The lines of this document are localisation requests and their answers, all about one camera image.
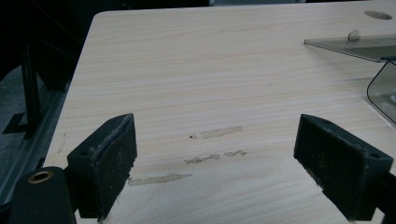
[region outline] clear acrylic sheet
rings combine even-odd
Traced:
[[[394,60],[396,56],[396,35],[362,36],[358,39],[307,39],[305,44],[377,63]]]
[[[367,97],[396,123],[396,61],[388,61],[369,84]]]
[[[306,45],[385,63],[367,88],[370,102],[396,123],[396,35],[359,36],[352,31],[345,38],[307,39]]]

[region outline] light wood grain surface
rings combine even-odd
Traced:
[[[134,113],[132,180],[105,223],[347,223],[292,156],[298,121],[329,119],[395,157],[395,125],[365,95],[383,64],[304,40],[395,35],[395,20],[393,0],[101,13],[45,165]]]

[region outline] residue mark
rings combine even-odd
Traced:
[[[128,185],[134,186],[134,185],[160,184],[160,183],[166,183],[166,182],[170,182],[170,181],[176,181],[176,180],[183,179],[183,178],[186,178],[189,176],[192,176],[192,174],[186,174],[186,175],[170,174],[170,175],[149,177],[146,179],[128,178]]]
[[[62,150],[64,150],[64,144],[66,143],[66,140],[64,139],[63,141],[62,141],[62,143],[61,143],[61,145],[58,147],[58,153],[61,153],[62,152]]]
[[[214,138],[214,137],[222,137],[229,133],[242,132],[242,131],[243,131],[242,126],[237,126],[237,127],[233,127],[233,128],[220,129],[220,130],[215,130],[215,131],[210,131],[210,132],[203,132],[203,133],[201,133],[201,136],[204,139],[207,139],[207,138]]]
[[[236,154],[241,154],[241,156],[245,156],[248,153],[243,150],[237,150],[236,152],[224,152],[224,156],[228,156],[228,157],[233,157]]]
[[[200,158],[200,157],[195,157],[192,160],[185,160],[184,162],[186,162],[186,165],[191,164],[191,163],[200,163],[203,161],[207,161],[209,159],[213,159],[213,160],[218,160],[220,159],[220,155],[219,154],[212,154],[209,157],[206,158]]]

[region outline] round hole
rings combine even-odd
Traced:
[[[41,171],[38,172],[37,174],[34,174],[30,176],[29,178],[29,183],[31,184],[38,184],[41,182],[44,182],[52,177],[52,172],[51,171]]]
[[[365,11],[364,14],[374,19],[379,19],[383,21],[390,21],[392,17],[384,12],[377,12],[377,11]]]
[[[376,153],[371,153],[370,156],[373,157],[373,158],[376,158],[376,159],[379,159],[379,157],[380,157],[380,156],[379,156],[378,154],[376,154]]]

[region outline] table surface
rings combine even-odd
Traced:
[[[366,97],[383,64],[304,40],[395,35],[394,20],[393,0],[101,13],[45,165],[134,113],[132,180],[105,223],[347,223],[293,158],[298,122],[331,120],[395,157],[395,125]]]

